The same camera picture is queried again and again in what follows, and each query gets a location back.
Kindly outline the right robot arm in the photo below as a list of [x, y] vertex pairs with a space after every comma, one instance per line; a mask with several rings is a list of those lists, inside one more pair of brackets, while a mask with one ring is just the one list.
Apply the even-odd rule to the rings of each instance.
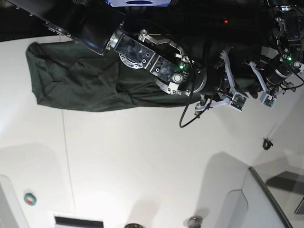
[[145, 70], [154, 76], [158, 92], [149, 92], [140, 86], [138, 93], [118, 94], [118, 102], [111, 107], [125, 109], [129, 106], [176, 107], [188, 106], [195, 94], [201, 98], [218, 96], [197, 112], [222, 105], [233, 106], [237, 97], [234, 77], [230, 68], [228, 50], [220, 53], [220, 65], [228, 77], [229, 88], [212, 88], [205, 92], [211, 77], [198, 73], [186, 49], [169, 39], [157, 39], [142, 29], [134, 35], [123, 29], [125, 16], [98, 0], [13, 0], [12, 5], [45, 21], [53, 32], [71, 38], [87, 49], [103, 55], [112, 50], [128, 68]]

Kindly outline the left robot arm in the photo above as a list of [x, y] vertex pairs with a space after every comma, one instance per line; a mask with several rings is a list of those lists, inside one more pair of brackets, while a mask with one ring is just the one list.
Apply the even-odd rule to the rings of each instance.
[[261, 92], [273, 101], [279, 93], [294, 92], [304, 85], [300, 75], [304, 64], [304, 14], [299, 9], [303, 4], [302, 0], [263, 1], [269, 17], [261, 25], [262, 34], [277, 54], [270, 58], [254, 51], [246, 60], [255, 75], [253, 84], [246, 88], [253, 98]]

